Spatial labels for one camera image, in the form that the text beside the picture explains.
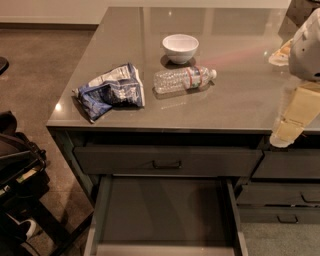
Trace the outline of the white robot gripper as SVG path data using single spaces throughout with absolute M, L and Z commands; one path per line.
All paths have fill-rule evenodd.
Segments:
M 268 61 L 275 66 L 289 63 L 292 75 L 302 80 L 320 81 L 320 8 L 312 12 L 293 39 L 272 53 Z M 277 148 L 293 144 L 319 114 L 319 83 L 306 82 L 294 89 L 286 89 L 270 144 Z

